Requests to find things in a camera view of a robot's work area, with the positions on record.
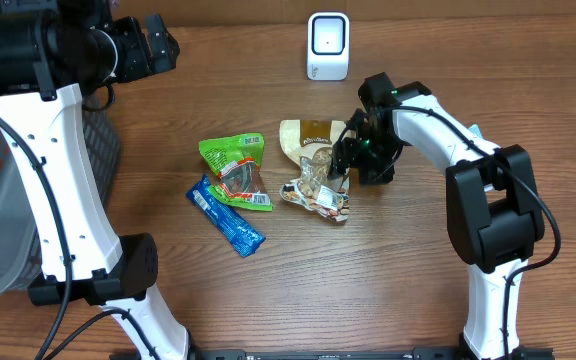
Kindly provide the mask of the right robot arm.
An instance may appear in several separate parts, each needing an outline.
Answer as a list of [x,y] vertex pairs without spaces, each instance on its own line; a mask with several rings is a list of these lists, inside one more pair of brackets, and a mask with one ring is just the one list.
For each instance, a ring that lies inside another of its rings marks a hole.
[[396,87],[379,73],[364,80],[358,97],[363,106],[333,145],[329,178],[355,168],[361,184],[387,184],[407,146],[444,176],[447,232],[469,277],[468,316],[450,358],[553,358],[553,350],[527,348],[517,335],[522,274],[545,231],[528,153],[469,130],[420,82]]

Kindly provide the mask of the beige nut snack pouch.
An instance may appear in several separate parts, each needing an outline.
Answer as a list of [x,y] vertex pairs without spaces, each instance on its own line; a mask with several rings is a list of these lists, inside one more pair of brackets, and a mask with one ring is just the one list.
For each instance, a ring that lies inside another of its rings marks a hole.
[[279,127],[283,153],[300,168],[299,177],[280,188],[281,198],[337,223],[349,217],[350,179],[346,173],[328,176],[333,145],[344,128],[338,120],[282,120]]

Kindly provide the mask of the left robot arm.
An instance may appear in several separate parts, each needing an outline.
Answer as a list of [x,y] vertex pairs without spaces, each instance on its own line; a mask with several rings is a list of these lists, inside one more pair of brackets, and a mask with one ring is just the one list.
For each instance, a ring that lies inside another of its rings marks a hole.
[[116,319],[144,359],[186,359],[187,329],[156,280],[147,233],[114,232],[86,149],[84,100],[176,66],[180,49],[158,14],[114,19],[106,1],[0,3],[0,130],[36,223],[42,272],[28,295],[77,300]]

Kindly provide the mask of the green snack pouch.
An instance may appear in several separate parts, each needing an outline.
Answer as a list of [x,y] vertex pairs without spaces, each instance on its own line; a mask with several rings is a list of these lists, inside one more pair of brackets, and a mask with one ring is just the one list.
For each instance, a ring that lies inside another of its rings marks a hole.
[[198,149],[218,183],[209,192],[228,206],[271,212],[273,204],[261,178],[264,153],[261,133],[202,140]]

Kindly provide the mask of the blue snack bar wrapper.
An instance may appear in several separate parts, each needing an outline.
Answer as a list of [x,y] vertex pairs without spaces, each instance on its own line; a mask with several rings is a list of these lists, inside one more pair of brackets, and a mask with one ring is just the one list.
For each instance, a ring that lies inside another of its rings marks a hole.
[[232,207],[212,195],[210,186],[208,176],[203,174],[186,192],[186,197],[202,211],[242,258],[254,254],[266,237]]

